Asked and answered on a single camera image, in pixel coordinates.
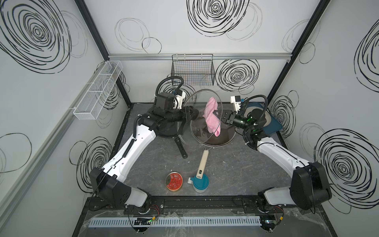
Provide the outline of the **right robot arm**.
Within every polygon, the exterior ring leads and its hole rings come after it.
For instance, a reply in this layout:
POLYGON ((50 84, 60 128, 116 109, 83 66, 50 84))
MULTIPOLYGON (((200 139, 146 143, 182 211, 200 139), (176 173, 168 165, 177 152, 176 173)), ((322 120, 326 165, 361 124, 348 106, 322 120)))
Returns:
POLYGON ((332 198, 326 170, 321 163, 311 163, 281 146, 260 128, 257 119, 242 117, 237 112, 226 110, 221 115, 221 121, 243 129, 245 144, 269 157, 291 177, 289 187, 263 191, 264 204, 296 205, 309 210, 332 198))

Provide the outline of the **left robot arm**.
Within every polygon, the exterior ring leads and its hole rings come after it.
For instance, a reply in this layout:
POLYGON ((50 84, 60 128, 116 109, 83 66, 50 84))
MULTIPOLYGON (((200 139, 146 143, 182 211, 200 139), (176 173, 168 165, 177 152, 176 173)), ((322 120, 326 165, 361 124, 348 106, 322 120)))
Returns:
POLYGON ((155 97, 153 106, 134 120, 133 132, 122 148, 101 168, 93 168, 90 180, 93 193, 112 207, 128 205, 149 209, 150 195, 124 182, 137 159, 157 137, 180 122, 195 120, 199 111, 192 106, 183 106, 186 93, 180 89, 174 93, 161 92, 155 97))

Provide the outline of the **pink cloth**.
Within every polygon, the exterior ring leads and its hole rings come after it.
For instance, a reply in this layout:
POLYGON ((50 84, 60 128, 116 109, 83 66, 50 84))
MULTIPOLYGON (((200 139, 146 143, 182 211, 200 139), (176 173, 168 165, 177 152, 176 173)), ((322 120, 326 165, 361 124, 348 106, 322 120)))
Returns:
POLYGON ((208 132, 214 134, 216 137, 218 137, 221 133, 220 119, 214 114, 217 108, 218 103, 216 101, 216 98, 211 97, 205 106, 203 114, 208 132))

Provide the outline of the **glass pot lid black knob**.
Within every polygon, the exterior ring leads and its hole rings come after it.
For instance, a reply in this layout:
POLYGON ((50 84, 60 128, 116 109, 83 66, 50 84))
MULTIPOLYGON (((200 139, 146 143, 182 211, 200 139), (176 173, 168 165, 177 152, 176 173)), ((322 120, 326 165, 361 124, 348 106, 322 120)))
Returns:
POLYGON ((219 147, 221 142, 221 115, 223 105, 218 94, 210 89, 201 89, 183 103, 189 109, 187 121, 177 124, 179 138, 188 146, 219 147), (206 112, 216 118, 216 124, 209 128, 206 112))

